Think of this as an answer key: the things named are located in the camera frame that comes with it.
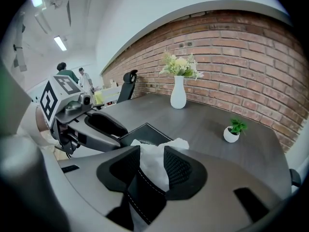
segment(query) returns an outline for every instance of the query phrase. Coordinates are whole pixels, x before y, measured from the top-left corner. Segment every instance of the white pot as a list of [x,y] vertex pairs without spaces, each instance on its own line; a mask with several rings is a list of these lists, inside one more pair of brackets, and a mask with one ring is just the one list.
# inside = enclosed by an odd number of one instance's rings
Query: white pot
[[175,77],[175,86],[170,97],[170,104],[173,108],[181,109],[185,106],[187,102],[187,97],[183,87],[183,76],[176,75]]
[[225,129],[224,132],[223,132],[223,137],[224,137],[224,139],[227,140],[229,143],[236,142],[236,141],[238,140],[238,138],[239,138],[239,133],[238,133],[238,135],[234,135],[234,134],[232,134],[232,133],[230,133],[230,132],[228,131],[229,128],[233,128],[233,127],[232,127],[232,126],[226,127],[226,129]]

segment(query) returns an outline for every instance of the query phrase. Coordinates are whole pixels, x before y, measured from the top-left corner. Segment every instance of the green shirt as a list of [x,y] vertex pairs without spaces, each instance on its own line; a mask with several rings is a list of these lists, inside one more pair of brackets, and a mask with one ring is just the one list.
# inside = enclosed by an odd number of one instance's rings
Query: green shirt
[[78,83],[78,78],[76,77],[76,75],[74,74],[73,71],[70,70],[61,70],[58,72],[57,75],[68,75],[70,78],[73,79],[74,82]]

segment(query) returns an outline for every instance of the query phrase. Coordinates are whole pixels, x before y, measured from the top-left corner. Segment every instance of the white stitching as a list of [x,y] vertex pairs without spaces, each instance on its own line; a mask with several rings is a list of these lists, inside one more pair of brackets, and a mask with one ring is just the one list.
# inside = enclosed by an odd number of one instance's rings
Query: white stitching
[[[131,199],[129,193],[127,192],[126,194],[127,194],[127,196],[130,198],[130,200],[132,200],[132,202],[134,203],[134,201],[133,201],[133,199]],[[141,214],[142,214],[149,222],[151,222],[151,221],[144,215],[144,213],[143,213],[139,208],[138,208],[138,210],[141,212]]]
[[[148,183],[149,186],[151,186],[153,189],[155,189],[155,188],[144,178],[143,175],[141,175],[141,177],[143,177],[143,179]],[[157,189],[155,189],[155,190],[156,190],[158,193],[160,193],[160,194],[162,194],[162,195],[164,196],[164,194],[163,194],[162,192],[158,191]]]

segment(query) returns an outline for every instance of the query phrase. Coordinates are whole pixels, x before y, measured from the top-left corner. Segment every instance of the chair headrest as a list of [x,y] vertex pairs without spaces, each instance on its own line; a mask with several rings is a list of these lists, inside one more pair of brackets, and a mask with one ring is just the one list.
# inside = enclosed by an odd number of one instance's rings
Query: chair headrest
[[124,74],[124,82],[125,83],[133,83],[133,82],[136,82],[136,72],[137,70],[132,70],[130,72],[127,72],[126,74]]

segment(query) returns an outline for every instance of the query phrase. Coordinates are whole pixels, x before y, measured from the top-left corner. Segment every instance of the black leather box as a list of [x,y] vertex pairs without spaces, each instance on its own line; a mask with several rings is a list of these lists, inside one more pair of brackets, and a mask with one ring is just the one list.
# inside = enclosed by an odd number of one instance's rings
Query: black leather box
[[118,138],[123,146],[130,146],[133,140],[139,140],[143,144],[160,145],[172,141],[171,138],[146,123],[130,131],[128,134]]

